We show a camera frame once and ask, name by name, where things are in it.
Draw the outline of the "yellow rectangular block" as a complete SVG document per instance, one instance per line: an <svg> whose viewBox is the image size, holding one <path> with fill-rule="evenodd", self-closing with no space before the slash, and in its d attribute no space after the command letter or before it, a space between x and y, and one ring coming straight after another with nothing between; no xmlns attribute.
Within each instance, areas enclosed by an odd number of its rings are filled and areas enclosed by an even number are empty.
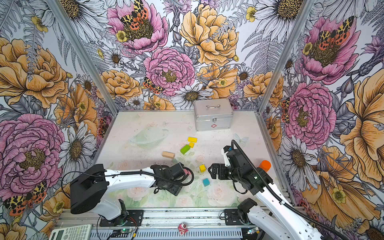
<svg viewBox="0 0 384 240"><path fill-rule="evenodd" d="M196 143L197 142L197 138L193 138L193 137L188 137L188 142L191 142L191 143Z"/></svg>

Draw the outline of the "teal cube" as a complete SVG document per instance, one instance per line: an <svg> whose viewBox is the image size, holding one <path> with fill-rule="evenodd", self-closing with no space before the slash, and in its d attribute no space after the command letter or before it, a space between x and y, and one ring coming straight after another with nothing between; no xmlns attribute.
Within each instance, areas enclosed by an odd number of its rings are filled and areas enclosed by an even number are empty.
<svg viewBox="0 0 384 240"><path fill-rule="evenodd" d="M209 186L210 185L209 179L203 179L203 185L204 185L204 187Z"/></svg>

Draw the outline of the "pink toy figure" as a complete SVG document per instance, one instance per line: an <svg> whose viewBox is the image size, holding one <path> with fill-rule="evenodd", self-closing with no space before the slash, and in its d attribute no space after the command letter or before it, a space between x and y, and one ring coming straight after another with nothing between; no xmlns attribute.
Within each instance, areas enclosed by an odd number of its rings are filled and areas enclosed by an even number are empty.
<svg viewBox="0 0 384 240"><path fill-rule="evenodd" d="M187 224L185 224L185 223L179 224L178 230L179 230L179 234L181 236L184 236L189 231L188 227L187 227Z"/></svg>

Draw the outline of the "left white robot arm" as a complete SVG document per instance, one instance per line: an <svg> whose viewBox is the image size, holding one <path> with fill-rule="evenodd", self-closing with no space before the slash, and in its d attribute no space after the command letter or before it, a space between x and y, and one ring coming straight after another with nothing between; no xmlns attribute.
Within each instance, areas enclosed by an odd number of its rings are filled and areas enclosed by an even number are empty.
<svg viewBox="0 0 384 240"><path fill-rule="evenodd" d="M165 190L178 196L183 187L194 181L194 173L181 163L171 167L152 165L150 167L118 171L107 170L96 164L70 183L71 213L79 215L96 213L109 221L124 221L128 218L122 199L113 199L110 193L134 188L154 188L157 193Z"/></svg>

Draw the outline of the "natural wood block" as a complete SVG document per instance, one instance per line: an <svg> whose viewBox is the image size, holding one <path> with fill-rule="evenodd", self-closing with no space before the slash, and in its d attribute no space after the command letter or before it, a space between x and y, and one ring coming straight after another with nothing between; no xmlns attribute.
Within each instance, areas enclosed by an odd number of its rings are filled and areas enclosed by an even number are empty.
<svg viewBox="0 0 384 240"><path fill-rule="evenodd" d="M174 159L175 158L175 154L174 153L170 153L170 152L162 152L162 156L164 158L167 158L167 159Z"/></svg>

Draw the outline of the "silver metal case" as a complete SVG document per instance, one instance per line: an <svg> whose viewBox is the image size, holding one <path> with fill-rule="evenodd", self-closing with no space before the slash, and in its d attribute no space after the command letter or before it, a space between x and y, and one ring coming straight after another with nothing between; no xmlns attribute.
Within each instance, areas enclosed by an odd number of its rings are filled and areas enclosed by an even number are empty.
<svg viewBox="0 0 384 240"><path fill-rule="evenodd" d="M228 99L199 100L194 102L197 132L229 129L234 112Z"/></svg>

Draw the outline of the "white calculator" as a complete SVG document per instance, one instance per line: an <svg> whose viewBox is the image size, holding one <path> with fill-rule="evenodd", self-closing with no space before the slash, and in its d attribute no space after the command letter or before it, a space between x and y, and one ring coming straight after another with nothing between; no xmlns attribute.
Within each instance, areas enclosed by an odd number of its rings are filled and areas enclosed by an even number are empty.
<svg viewBox="0 0 384 240"><path fill-rule="evenodd" d="M91 224L55 229L49 240L88 240L91 236L91 230Z"/></svg>

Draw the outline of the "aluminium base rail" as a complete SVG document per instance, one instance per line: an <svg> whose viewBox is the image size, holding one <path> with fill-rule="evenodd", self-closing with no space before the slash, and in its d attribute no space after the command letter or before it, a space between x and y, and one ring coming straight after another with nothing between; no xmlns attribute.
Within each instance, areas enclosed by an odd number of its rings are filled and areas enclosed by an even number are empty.
<svg viewBox="0 0 384 240"><path fill-rule="evenodd" d="M235 207L224 208L142 208L128 209L128 213L134 217L133 221L125 224L125 227L139 229L167 230L176 229L179 224L184 223L187 228L225 228L243 226L239 220L229 221L225 210L237 211ZM96 213L71 214L65 210L59 217L57 228L74 227L79 225L92 225L96 229L117 229L110 221Z"/></svg>

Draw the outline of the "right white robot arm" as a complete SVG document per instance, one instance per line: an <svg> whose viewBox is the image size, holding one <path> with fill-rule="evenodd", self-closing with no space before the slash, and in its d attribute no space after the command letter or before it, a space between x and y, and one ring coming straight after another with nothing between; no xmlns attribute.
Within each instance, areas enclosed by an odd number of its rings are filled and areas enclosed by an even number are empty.
<svg viewBox="0 0 384 240"><path fill-rule="evenodd" d="M301 212L287 202L268 173L257 168L241 148L226 146L221 150L222 164L212 164L208 171L212 179L239 183L247 198L235 214L243 225L254 225L274 240L323 240L320 231L311 226Z"/></svg>

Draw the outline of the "green rectangular block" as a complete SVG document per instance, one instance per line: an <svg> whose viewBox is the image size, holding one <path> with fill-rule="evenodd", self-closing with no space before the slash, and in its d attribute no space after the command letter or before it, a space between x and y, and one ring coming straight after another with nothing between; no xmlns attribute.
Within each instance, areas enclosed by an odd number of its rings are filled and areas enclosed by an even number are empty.
<svg viewBox="0 0 384 240"><path fill-rule="evenodd" d="M180 149L181 154L185 155L191 149L190 145L185 145Z"/></svg>

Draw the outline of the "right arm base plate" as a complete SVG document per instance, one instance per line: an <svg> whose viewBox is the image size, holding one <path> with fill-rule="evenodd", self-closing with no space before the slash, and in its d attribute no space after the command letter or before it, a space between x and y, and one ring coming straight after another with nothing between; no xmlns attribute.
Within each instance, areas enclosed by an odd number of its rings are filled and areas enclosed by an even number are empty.
<svg viewBox="0 0 384 240"><path fill-rule="evenodd" d="M251 210L243 212L240 209L224 209L224 211L220 214L219 218L220 220L225 221L226 226L259 227L259 225L252 223L251 220L247 218L248 214L250 213Z"/></svg>

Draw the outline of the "orange cup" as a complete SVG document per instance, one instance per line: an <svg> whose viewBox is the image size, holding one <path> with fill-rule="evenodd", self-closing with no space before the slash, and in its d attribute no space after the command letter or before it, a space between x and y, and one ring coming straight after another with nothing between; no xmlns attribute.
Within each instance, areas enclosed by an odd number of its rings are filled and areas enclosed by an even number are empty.
<svg viewBox="0 0 384 240"><path fill-rule="evenodd" d="M267 161L267 160L263 160L260 164L259 164L259 168L261 168L262 170L264 170L265 172L268 172L272 167L272 164Z"/></svg>

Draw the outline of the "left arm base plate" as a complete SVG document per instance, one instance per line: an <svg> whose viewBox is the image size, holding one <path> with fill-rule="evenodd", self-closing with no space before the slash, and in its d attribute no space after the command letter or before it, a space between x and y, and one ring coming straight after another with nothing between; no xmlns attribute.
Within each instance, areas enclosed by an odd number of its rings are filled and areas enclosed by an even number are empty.
<svg viewBox="0 0 384 240"><path fill-rule="evenodd" d="M144 210L127 210L127 215L114 220L100 220L100 227L140 227L143 221Z"/></svg>

